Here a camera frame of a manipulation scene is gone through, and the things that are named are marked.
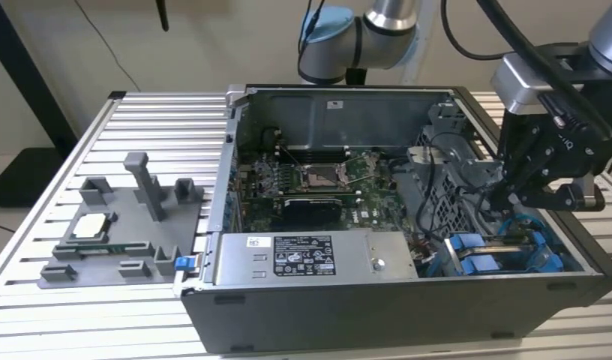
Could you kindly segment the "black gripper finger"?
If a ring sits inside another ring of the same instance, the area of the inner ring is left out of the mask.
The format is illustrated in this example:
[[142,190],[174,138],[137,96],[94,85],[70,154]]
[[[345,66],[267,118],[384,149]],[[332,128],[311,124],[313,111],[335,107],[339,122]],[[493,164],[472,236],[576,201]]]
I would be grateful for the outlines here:
[[552,211],[600,212],[605,208],[605,199],[593,178],[575,178],[556,190],[544,187],[524,191],[521,204]]
[[501,119],[501,132],[497,144],[497,159],[503,162],[501,180],[489,194],[492,209],[512,207],[508,196],[524,184],[520,166],[527,162],[527,153],[537,139],[537,127],[528,115],[516,115],[509,110]]

